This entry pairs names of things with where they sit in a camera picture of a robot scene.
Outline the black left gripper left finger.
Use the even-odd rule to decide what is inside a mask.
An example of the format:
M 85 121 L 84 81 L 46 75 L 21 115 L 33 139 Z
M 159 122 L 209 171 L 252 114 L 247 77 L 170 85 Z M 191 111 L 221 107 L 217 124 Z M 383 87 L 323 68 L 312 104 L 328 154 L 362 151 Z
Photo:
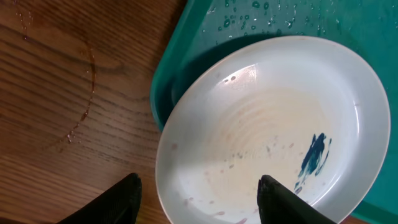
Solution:
M 131 173 L 59 224 L 135 224 L 141 198 L 141 179 Z

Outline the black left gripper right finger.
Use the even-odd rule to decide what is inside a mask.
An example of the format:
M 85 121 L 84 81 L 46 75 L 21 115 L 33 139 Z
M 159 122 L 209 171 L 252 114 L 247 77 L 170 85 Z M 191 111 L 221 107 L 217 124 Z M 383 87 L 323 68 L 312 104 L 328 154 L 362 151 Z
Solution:
M 257 205 L 262 224 L 335 224 L 270 175 L 258 182 Z

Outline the light blue plate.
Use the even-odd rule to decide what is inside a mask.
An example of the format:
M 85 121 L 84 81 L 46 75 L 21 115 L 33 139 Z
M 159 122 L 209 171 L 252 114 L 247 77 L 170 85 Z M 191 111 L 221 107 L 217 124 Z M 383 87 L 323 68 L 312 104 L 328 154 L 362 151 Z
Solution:
M 389 102 L 371 66 L 336 42 L 285 36 L 220 60 L 183 94 L 162 131 L 155 179 L 172 223 L 259 223 L 270 175 L 343 221 L 383 165 Z

